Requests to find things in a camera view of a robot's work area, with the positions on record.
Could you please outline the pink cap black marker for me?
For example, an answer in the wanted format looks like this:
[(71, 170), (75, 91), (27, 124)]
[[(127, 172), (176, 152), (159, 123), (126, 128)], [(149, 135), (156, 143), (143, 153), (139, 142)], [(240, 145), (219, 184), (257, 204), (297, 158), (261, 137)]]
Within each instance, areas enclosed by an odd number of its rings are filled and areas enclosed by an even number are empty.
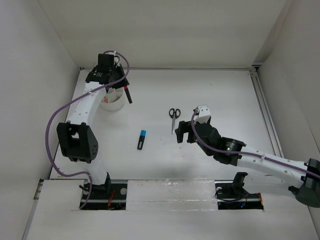
[(124, 88), (124, 92), (126, 94), (126, 97), (127, 97), (127, 100), (129, 102), (129, 104), (132, 104), (133, 100), (132, 100), (132, 97), (131, 97), (130, 90), (129, 90), (128, 86), (124, 86), (123, 88)]

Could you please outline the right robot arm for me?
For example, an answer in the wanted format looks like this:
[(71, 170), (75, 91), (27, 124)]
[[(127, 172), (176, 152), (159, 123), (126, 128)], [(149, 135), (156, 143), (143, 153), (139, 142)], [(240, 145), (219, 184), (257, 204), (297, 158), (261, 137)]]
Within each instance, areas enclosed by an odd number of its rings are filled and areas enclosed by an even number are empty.
[(298, 202), (319, 208), (319, 160), (310, 158), (303, 162), (263, 153), (240, 140), (221, 136), (209, 121), (180, 121), (174, 132), (178, 143), (182, 143), (184, 134), (188, 134), (189, 144), (196, 143), (207, 156), (221, 164), (252, 169), (283, 180)]

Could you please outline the blue cap black marker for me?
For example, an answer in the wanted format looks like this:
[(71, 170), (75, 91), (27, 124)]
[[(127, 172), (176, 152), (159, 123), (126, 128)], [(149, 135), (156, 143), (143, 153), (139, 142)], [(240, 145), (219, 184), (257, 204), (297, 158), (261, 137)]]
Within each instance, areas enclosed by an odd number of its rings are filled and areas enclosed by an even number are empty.
[(141, 130), (140, 135), (139, 135), (139, 139), (138, 139), (138, 144), (137, 144), (137, 149), (138, 150), (142, 150), (143, 149), (145, 137), (146, 137), (146, 131), (145, 130)]

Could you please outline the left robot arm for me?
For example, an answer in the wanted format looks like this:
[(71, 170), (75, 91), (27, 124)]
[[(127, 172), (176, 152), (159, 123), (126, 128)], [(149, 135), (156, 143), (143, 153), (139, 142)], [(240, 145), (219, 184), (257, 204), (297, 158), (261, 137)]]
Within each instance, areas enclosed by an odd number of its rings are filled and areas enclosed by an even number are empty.
[(92, 188), (103, 199), (111, 194), (111, 179), (103, 163), (97, 160), (99, 144), (90, 125), (108, 90), (129, 85), (122, 65), (115, 62), (120, 57), (111, 50), (98, 55), (97, 65), (86, 77), (84, 97), (67, 121), (56, 128), (62, 155), (89, 173), (91, 181), (84, 188)]

